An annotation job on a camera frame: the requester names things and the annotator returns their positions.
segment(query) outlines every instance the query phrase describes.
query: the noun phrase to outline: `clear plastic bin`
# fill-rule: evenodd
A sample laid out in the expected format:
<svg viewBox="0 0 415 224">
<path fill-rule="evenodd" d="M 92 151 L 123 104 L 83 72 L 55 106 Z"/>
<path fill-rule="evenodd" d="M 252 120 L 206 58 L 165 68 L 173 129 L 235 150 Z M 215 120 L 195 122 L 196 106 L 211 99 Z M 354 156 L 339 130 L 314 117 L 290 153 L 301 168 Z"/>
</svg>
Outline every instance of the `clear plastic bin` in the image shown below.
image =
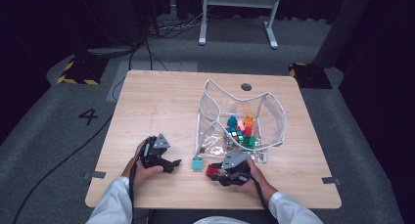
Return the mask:
<svg viewBox="0 0 415 224">
<path fill-rule="evenodd" d="M 226 128 L 232 115 L 237 120 L 247 116 L 254 120 L 253 144 L 229 137 Z M 227 151 L 239 150 L 250 152 L 255 161 L 266 162 L 267 149 L 284 142 L 286 126 L 284 109 L 269 92 L 240 100 L 209 79 L 200 99 L 195 157 L 224 157 Z"/>
</svg>

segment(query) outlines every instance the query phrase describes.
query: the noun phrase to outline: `wooden table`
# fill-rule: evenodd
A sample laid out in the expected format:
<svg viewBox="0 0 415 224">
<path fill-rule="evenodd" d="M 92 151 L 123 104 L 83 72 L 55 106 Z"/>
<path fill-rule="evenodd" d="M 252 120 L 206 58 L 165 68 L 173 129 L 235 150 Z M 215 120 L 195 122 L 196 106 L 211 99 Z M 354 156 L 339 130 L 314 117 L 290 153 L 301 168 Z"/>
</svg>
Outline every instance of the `wooden table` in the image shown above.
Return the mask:
<svg viewBox="0 0 415 224">
<path fill-rule="evenodd" d="M 125 78 L 96 167 L 96 171 L 106 172 L 106 176 L 92 179 L 87 205 L 98 203 L 134 155 L 138 144 L 162 133 L 171 145 L 162 157 L 181 158 L 182 162 L 173 173 L 158 174 L 145 183 L 135 193 L 137 207 L 262 208 L 259 200 L 232 192 L 205 176 L 208 164 L 221 159 L 205 158 L 202 171 L 192 169 L 199 99 L 208 79 L 239 99 L 267 91 L 273 94 L 286 112 L 285 142 L 270 148 L 267 163 L 257 166 L 273 186 L 309 208 L 342 205 L 336 185 L 322 182 L 323 177 L 332 175 L 292 77 L 144 70 L 132 70 Z M 250 83 L 253 89 L 242 90 L 242 83 Z"/>
</svg>

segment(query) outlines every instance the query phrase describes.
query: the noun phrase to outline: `chair leg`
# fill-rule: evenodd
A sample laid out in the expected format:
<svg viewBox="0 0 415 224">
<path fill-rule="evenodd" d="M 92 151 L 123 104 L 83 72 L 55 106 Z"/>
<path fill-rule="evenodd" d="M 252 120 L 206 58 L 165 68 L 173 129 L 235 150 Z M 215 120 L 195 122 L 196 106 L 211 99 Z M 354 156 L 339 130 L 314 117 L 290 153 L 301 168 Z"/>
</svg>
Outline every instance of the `chair leg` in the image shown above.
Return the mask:
<svg viewBox="0 0 415 224">
<path fill-rule="evenodd" d="M 207 43 L 207 29 L 208 29 L 208 0 L 204 0 L 201 33 L 199 36 L 199 45 L 205 45 Z"/>
<path fill-rule="evenodd" d="M 263 23 L 272 49 L 278 49 L 278 43 L 277 43 L 277 40 L 275 39 L 274 32 L 272 31 L 272 24 L 274 23 L 275 14 L 277 13 L 279 4 L 280 4 L 280 0 L 275 0 L 274 6 L 272 7 L 272 10 L 271 10 L 271 14 L 269 15 L 269 21 Z"/>
</svg>

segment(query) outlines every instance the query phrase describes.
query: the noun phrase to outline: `white metal frame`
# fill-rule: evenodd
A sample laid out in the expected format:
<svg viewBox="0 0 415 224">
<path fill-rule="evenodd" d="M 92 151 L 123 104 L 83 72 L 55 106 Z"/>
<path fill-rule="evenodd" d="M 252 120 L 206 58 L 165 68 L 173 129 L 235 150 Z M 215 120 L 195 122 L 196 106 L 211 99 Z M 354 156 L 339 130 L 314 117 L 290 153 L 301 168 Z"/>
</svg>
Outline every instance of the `white metal frame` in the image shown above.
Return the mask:
<svg viewBox="0 0 415 224">
<path fill-rule="evenodd" d="M 201 25 L 201 33 L 199 36 L 199 44 L 205 45 L 207 43 L 207 30 L 208 30 L 208 5 L 214 6 L 233 6 L 233 7 L 252 7 L 252 8 L 265 8 L 271 9 L 269 21 L 264 22 L 266 34 L 268 35 L 269 43 L 272 49 L 278 48 L 277 40 L 275 39 L 274 32 L 272 31 L 272 24 L 274 22 L 275 14 L 277 12 L 278 4 L 280 0 L 204 0 L 203 4 L 203 17 Z"/>
</svg>

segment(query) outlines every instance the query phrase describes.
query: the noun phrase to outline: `green block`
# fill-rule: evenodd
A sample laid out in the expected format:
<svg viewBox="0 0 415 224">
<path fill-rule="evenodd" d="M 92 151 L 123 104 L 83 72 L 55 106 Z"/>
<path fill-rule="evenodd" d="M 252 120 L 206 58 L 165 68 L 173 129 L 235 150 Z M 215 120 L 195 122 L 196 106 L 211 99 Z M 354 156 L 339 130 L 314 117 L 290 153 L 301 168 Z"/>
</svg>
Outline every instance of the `green block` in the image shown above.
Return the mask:
<svg viewBox="0 0 415 224">
<path fill-rule="evenodd" d="M 242 146 L 253 148 L 255 146 L 255 136 L 244 136 Z"/>
</svg>

